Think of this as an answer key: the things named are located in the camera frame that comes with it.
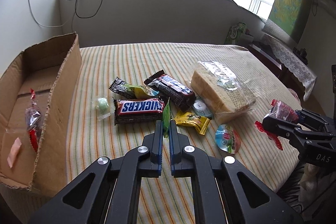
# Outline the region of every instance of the cardboard box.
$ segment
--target cardboard box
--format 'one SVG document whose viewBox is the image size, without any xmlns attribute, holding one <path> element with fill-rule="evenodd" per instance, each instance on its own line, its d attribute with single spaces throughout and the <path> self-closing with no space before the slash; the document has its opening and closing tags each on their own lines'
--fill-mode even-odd
<svg viewBox="0 0 336 224">
<path fill-rule="evenodd" d="M 78 35 L 72 33 L 27 48 L 0 78 L 1 183 L 46 196 L 66 185 L 68 116 L 81 62 Z M 30 88 L 44 116 L 37 154 L 25 124 Z M 11 169 L 7 157 L 17 137 L 22 146 Z"/>
</svg>

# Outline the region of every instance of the packaged bread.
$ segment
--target packaged bread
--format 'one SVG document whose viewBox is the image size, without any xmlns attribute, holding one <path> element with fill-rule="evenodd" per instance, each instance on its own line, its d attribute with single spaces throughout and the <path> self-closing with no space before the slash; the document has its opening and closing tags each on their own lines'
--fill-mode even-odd
<svg viewBox="0 0 336 224">
<path fill-rule="evenodd" d="M 198 61 L 190 85 L 220 124 L 247 112 L 256 101 L 229 68 L 215 61 Z"/>
</svg>

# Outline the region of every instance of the bread slice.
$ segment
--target bread slice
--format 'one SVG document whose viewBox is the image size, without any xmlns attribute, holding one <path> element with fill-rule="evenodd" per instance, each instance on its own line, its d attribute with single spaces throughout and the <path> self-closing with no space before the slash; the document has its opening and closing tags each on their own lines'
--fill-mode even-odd
<svg viewBox="0 0 336 224">
<path fill-rule="evenodd" d="M 202 97 L 216 120 L 225 123 L 248 111 L 256 98 L 245 85 L 234 79 L 236 90 L 228 90 L 217 84 L 218 77 L 201 64 L 197 64 L 191 79 L 191 87 Z"/>
</svg>

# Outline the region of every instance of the bolt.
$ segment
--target bolt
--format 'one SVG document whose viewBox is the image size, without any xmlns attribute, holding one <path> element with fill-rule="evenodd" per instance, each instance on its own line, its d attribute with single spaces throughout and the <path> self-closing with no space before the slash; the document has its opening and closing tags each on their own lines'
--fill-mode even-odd
<svg viewBox="0 0 336 224">
<path fill-rule="evenodd" d="M 148 148 L 146 146 L 139 146 L 138 152 L 140 153 L 146 153 L 148 151 Z"/>
<path fill-rule="evenodd" d="M 191 153 L 191 152 L 194 152 L 194 151 L 195 151 L 195 148 L 194 148 L 193 146 L 191 146 L 191 145 L 187 145 L 187 146 L 184 148 L 184 151 L 185 151 L 185 152 L 189 152 L 189 153 Z"/>
<path fill-rule="evenodd" d="M 235 158 L 232 157 L 232 156 L 226 156 L 226 157 L 224 158 L 224 161 L 225 161 L 227 164 L 233 164 L 236 160 L 235 160 Z"/>
<path fill-rule="evenodd" d="M 100 157 L 98 159 L 98 163 L 101 164 L 101 165 L 106 164 L 108 161 L 109 161 L 109 159 L 107 157 Z"/>
</svg>

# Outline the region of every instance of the striped tablecloth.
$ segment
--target striped tablecloth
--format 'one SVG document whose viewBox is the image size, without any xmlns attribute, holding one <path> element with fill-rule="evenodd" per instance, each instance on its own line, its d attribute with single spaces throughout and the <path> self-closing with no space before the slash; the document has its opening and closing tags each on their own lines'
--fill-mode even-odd
<svg viewBox="0 0 336 224">
<path fill-rule="evenodd" d="M 116 76 L 131 84 L 142 84 L 154 72 L 164 71 L 185 83 L 189 66 L 199 60 L 214 60 L 228 66 L 257 96 L 254 109 L 230 124 L 242 143 L 236 155 L 269 188 L 277 191 L 295 168 L 298 152 L 282 139 L 283 151 L 276 148 L 254 126 L 268 112 L 272 99 L 280 99 L 294 109 L 299 103 L 287 88 L 246 49 L 238 46 L 205 44 L 146 43 L 111 45 L 81 49 L 82 68 L 73 93 L 68 124 L 67 172 L 70 182 L 100 156 L 111 159 L 123 156 L 141 145 L 145 135 L 154 131 L 154 122 L 114 126 L 113 117 L 101 122 L 92 106 L 93 99 L 120 98 L 108 87 Z M 176 107 L 172 105 L 175 115 Z M 190 143 L 221 158 L 224 154 L 214 142 L 218 124 L 211 121 L 205 136 L 194 128 L 178 127 Z M 143 179 L 138 223 L 195 223 L 190 179 L 170 175 L 169 143 L 164 139 L 162 175 Z"/>
</svg>

